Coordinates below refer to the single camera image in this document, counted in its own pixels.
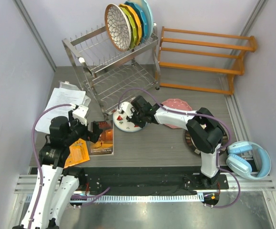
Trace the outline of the white strawberry plate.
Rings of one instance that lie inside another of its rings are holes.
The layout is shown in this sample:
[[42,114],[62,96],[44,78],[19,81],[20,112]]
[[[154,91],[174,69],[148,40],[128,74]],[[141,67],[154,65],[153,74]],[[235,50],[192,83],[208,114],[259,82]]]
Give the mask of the white strawberry plate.
[[124,132],[127,132],[127,133],[134,133],[134,132],[138,132],[143,129],[143,128],[139,128],[139,127],[134,127],[133,123],[128,121],[128,118],[122,119],[122,117],[118,113],[118,110],[113,113],[112,120],[113,120],[114,125],[118,129],[120,129]]

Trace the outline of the pink dotted plate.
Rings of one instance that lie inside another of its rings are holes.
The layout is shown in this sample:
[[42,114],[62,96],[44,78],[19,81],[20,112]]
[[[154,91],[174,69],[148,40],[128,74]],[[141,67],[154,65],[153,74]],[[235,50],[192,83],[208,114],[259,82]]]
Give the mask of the pink dotted plate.
[[[166,101],[162,102],[162,105],[166,106],[166,107],[169,107],[169,108],[172,108],[172,109],[182,110],[182,111],[185,111],[185,112],[193,110],[187,102],[185,102],[181,99],[167,99]],[[181,129],[187,130],[186,126],[184,126],[184,125],[183,126],[177,126],[177,125],[173,125],[173,124],[169,124],[169,123],[164,123],[164,125],[172,128],[172,129],[181,128]]]

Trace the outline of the steel dish rack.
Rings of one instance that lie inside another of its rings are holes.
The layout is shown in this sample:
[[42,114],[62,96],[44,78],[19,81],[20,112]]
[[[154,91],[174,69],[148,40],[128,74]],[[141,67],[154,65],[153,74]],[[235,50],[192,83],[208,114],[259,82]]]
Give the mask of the steel dish rack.
[[158,43],[156,24],[150,38],[124,52],[114,47],[104,25],[62,40],[79,87],[89,93],[104,120],[112,119],[119,101],[130,101],[139,94],[135,87],[160,89]]

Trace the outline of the brown floral pattern plate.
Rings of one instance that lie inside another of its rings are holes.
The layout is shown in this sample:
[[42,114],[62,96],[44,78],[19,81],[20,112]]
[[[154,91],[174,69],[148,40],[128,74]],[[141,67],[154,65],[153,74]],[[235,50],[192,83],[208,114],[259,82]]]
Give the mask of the brown floral pattern plate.
[[112,44],[122,52],[128,50],[131,43],[131,27],[126,14],[119,6],[108,4],[104,17],[106,31]]

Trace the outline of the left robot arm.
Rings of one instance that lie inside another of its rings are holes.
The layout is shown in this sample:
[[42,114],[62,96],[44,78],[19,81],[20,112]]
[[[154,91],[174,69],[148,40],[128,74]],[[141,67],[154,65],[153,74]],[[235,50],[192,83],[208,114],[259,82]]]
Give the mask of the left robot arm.
[[102,129],[92,122],[92,129],[78,118],[58,116],[51,120],[49,141],[39,151],[37,181],[28,210],[18,229],[57,229],[75,190],[86,187],[83,169],[65,168],[70,146],[77,140],[97,142]]

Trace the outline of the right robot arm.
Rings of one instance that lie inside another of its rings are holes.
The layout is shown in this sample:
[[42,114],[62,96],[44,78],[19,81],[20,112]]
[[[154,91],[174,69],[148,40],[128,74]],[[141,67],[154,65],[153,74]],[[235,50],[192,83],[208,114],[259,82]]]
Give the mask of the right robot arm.
[[201,154],[201,177],[203,187],[212,188],[218,182],[218,149],[225,131],[208,109],[182,111],[162,104],[151,105],[142,96],[137,96],[129,108],[128,121],[144,127],[146,123],[169,124],[188,131],[194,146]]

